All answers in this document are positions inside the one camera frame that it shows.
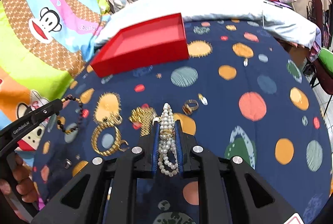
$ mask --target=gold chain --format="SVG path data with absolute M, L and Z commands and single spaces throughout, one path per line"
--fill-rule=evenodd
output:
M 122 138 L 121 133 L 120 133 L 119 129 L 116 127 L 116 125 L 121 124 L 122 121 L 123 121 L 123 118 L 119 115 L 119 113 L 118 114 L 111 113 L 109 117 L 105 118 L 104 121 L 102 123 L 100 123 L 94 129 L 93 134 L 91 136 L 91 146 L 93 147 L 93 149 L 96 153 L 98 153 L 102 156 L 109 156 L 109 155 L 113 154 L 114 152 L 116 152 L 117 150 L 124 152 L 128 149 L 128 148 L 126 148 L 126 149 L 120 148 L 120 145 L 122 145 L 123 143 L 125 143 L 128 146 L 127 141 L 121 139 Z M 97 148 L 97 139 L 98 139 L 99 135 L 101 134 L 101 132 L 108 127 L 114 127 L 114 131 L 116 133 L 116 138 L 110 149 L 101 152 Z
M 155 109 L 137 107 L 131 111 L 129 120 L 131 123 L 141 123 L 140 134 L 141 136 L 146 136 L 150 134 L 154 117 L 157 117 Z

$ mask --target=red box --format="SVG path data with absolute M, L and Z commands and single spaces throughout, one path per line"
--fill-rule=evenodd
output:
M 189 59 L 183 19 L 172 14 L 121 29 L 91 62 L 98 77 Z

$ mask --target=bracelet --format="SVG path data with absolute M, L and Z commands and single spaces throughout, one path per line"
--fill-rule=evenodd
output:
M 59 120 L 60 119 L 59 118 L 59 113 L 56 113 L 56 115 L 57 115 L 57 119 L 58 119 L 57 125 L 60 127 L 61 131 L 64 132 L 65 134 L 70 134 L 73 131 L 75 131 L 76 129 L 79 129 L 79 125 L 80 125 L 80 123 L 82 121 L 82 118 L 83 118 L 83 103 L 81 102 L 81 100 L 79 98 L 73 97 L 71 95 L 61 99 L 61 102 L 64 103 L 67 100 L 73 100 L 73 101 L 77 101 L 79 103 L 80 113 L 79 113 L 79 120 L 78 120 L 78 123 L 76 124 L 76 126 L 72 127 L 69 130 L 66 130 L 65 126 Z

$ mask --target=silver screw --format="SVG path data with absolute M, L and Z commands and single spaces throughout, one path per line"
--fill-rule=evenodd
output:
M 93 159 L 93 164 L 94 165 L 99 165 L 99 164 L 101 164 L 103 162 L 103 159 L 101 158 L 101 157 L 95 157 L 94 159 Z
M 196 153 L 201 153 L 204 149 L 201 146 L 194 146 L 192 149 Z
M 234 156 L 232 158 L 232 161 L 236 164 L 241 164 L 243 162 L 243 159 L 240 156 Z
M 142 152 L 142 148 L 139 147 L 139 146 L 136 146 L 136 147 L 132 148 L 132 153 L 134 153 L 134 154 L 139 154 L 141 152 Z

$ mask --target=gold ring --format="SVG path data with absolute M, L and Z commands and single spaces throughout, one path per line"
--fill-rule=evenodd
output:
M 183 106 L 183 112 L 186 115 L 192 115 L 193 111 L 197 110 L 199 107 L 199 104 L 196 100 L 190 99 L 187 100 Z

